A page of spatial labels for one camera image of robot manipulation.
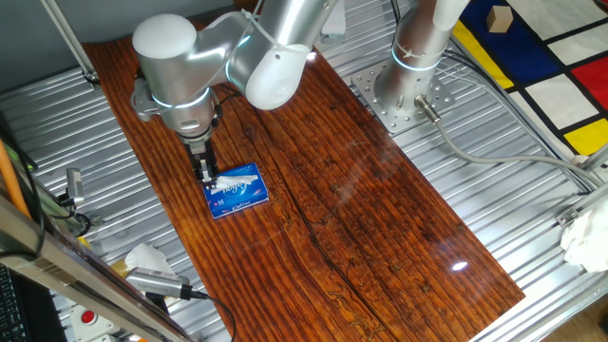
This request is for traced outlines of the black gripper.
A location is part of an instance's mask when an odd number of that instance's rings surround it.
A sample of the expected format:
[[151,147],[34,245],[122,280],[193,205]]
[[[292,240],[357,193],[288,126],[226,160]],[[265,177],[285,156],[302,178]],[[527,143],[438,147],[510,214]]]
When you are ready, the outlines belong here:
[[211,137],[212,132],[206,131],[198,136],[182,138],[195,178],[202,184],[216,184],[218,179],[219,168]]

